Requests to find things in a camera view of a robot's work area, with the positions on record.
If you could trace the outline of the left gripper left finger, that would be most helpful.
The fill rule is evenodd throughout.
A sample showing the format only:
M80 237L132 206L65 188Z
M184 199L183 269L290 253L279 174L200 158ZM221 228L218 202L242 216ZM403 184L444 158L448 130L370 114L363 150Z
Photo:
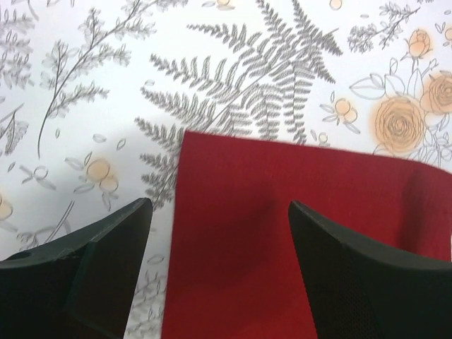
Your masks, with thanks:
M139 198L1 261L1 337L123 338L152 216Z

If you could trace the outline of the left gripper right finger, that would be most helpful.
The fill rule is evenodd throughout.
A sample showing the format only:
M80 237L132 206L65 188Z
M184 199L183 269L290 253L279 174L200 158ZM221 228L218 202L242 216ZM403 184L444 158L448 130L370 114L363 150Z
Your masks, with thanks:
M290 231L318 338L450 338L451 263L343 227L293 201Z

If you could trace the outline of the dark red t shirt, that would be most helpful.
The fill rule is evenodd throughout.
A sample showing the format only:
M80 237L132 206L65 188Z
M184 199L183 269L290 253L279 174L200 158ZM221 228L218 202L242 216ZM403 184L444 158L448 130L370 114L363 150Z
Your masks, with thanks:
M290 236L300 201L415 254L451 258L451 175L396 157L188 132L163 338L315 338Z

